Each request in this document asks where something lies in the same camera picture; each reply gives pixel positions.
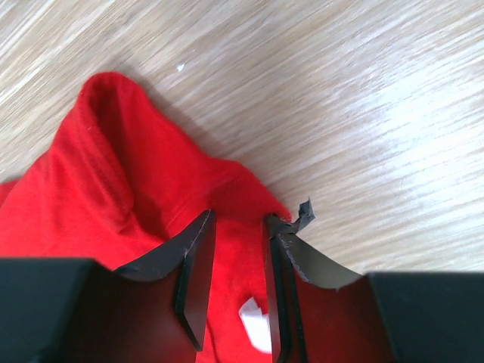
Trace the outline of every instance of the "wooden floor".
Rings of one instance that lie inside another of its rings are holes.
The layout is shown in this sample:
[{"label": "wooden floor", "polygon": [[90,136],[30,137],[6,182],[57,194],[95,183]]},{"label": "wooden floor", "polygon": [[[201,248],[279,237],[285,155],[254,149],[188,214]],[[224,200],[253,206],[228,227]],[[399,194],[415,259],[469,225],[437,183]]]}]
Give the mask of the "wooden floor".
[{"label": "wooden floor", "polygon": [[0,1],[0,181],[118,70],[336,261],[484,269],[484,2]]}]

